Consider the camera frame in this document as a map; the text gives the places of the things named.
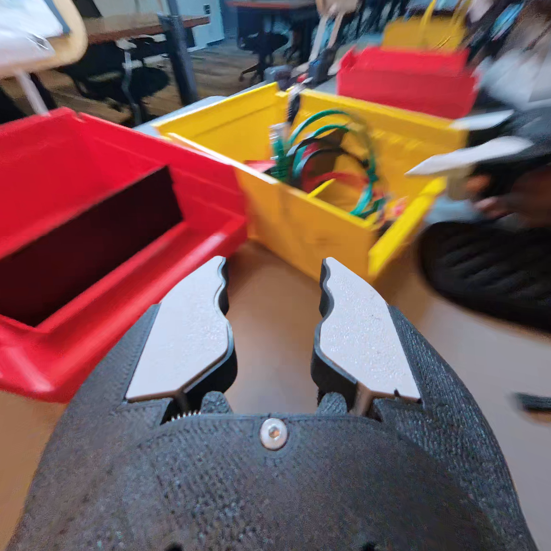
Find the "red plastic bin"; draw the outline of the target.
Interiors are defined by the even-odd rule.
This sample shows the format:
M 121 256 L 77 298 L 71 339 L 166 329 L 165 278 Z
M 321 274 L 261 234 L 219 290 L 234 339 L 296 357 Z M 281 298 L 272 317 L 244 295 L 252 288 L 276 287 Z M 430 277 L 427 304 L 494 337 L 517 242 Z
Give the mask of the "red plastic bin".
M 1 391 L 66 403 L 152 305 L 246 239 L 235 169 L 68 108 L 1 125 L 1 259 L 168 166 L 183 222 L 36 327 L 1 315 Z
M 350 49 L 340 60 L 337 94 L 446 119 L 466 116 L 478 78 L 465 50 Z

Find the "person's right forearm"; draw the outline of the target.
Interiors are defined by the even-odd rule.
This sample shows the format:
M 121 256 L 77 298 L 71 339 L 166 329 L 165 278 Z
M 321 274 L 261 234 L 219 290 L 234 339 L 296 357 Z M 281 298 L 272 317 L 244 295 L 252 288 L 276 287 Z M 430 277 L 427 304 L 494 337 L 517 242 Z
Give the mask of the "person's right forearm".
M 550 229 L 439 222 L 417 240 L 419 271 L 452 303 L 550 333 Z

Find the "black bin divider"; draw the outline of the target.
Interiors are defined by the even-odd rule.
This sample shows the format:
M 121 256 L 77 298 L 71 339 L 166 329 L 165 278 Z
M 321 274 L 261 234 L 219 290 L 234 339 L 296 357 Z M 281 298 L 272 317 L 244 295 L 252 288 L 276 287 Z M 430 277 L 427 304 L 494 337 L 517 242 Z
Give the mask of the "black bin divider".
M 1 315 L 36 327 L 177 224 L 168 166 L 1 259 Z
M 309 179 L 332 171 L 338 157 L 346 131 L 334 128 L 328 132 L 301 140 L 293 157 L 293 185 L 302 191 L 310 192 L 313 188 L 307 184 Z

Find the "printed instruction sheet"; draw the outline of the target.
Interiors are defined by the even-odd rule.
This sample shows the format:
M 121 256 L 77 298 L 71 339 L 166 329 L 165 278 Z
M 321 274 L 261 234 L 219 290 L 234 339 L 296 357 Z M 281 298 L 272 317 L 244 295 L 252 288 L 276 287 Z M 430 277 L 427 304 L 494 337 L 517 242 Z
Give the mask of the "printed instruction sheet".
M 1 64 L 49 58 L 54 55 L 49 39 L 69 32 L 52 1 L 1 1 Z

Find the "person's right hand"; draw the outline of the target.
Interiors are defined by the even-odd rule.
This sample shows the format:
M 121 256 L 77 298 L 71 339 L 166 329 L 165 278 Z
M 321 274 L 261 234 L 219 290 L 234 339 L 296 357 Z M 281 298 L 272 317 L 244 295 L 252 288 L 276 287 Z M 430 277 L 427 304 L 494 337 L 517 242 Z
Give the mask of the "person's right hand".
M 486 175 L 468 180 L 467 191 L 473 195 L 474 209 L 490 218 L 515 214 L 526 226 L 550 227 L 550 166 L 521 175 L 507 194 L 480 198 L 489 183 L 490 177 Z

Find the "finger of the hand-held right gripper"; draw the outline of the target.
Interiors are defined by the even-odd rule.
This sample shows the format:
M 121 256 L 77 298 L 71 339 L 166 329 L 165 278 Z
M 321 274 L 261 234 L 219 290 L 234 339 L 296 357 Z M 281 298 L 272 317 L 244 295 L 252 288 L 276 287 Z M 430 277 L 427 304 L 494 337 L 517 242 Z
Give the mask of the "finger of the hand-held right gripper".
M 449 127 L 456 130 L 481 131 L 501 125 L 506 120 L 510 119 L 514 114 L 514 110 L 499 110 L 478 113 L 456 119 L 452 121 Z
M 405 176 L 441 176 L 446 178 L 449 199 L 467 199 L 467 180 L 481 162 L 501 159 L 532 147 L 534 143 L 521 137 L 498 137 L 485 143 L 446 154 L 433 155 L 405 172 Z

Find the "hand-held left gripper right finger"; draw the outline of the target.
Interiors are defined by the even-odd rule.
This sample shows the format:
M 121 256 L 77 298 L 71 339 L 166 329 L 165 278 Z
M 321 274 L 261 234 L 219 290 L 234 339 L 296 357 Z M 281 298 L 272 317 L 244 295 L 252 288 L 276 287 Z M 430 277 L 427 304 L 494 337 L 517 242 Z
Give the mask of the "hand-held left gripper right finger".
M 385 299 L 333 257 L 322 260 L 320 291 L 311 357 L 319 402 L 339 393 L 357 416 L 379 398 L 417 403 L 420 390 Z

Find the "yellow plastic bin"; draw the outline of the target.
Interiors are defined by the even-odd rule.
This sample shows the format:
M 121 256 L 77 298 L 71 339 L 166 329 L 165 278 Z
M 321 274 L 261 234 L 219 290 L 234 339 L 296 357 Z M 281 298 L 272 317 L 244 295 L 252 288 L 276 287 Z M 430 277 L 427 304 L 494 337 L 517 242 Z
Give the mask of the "yellow plastic bin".
M 385 210 L 396 204 L 403 208 L 379 236 L 375 214 L 367 219 L 350 214 L 360 195 L 358 185 L 330 180 L 305 193 L 246 165 L 272 156 L 269 130 L 286 120 L 288 96 L 269 84 L 157 119 L 153 127 L 178 145 L 231 160 L 246 197 L 251 239 L 314 279 L 322 260 L 334 257 L 374 284 L 417 236 L 446 187 L 443 177 L 405 174 L 433 155 L 465 147 L 468 133 L 448 119 L 314 90 L 300 93 L 293 129 L 325 110 L 350 113 L 366 124 L 379 188 L 389 199 Z
M 398 18 L 385 27 L 381 48 L 452 52 L 460 48 L 465 33 L 464 18 Z

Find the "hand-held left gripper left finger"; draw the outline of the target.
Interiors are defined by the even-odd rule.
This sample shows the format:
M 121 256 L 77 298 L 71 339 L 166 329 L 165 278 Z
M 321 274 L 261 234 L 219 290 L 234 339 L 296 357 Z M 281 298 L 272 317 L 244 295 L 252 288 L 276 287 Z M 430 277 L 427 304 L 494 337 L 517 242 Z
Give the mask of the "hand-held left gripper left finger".
M 125 393 L 128 407 L 164 399 L 161 423 L 199 415 L 211 392 L 224 394 L 238 375 L 229 311 L 226 258 L 214 256 L 158 303 Z

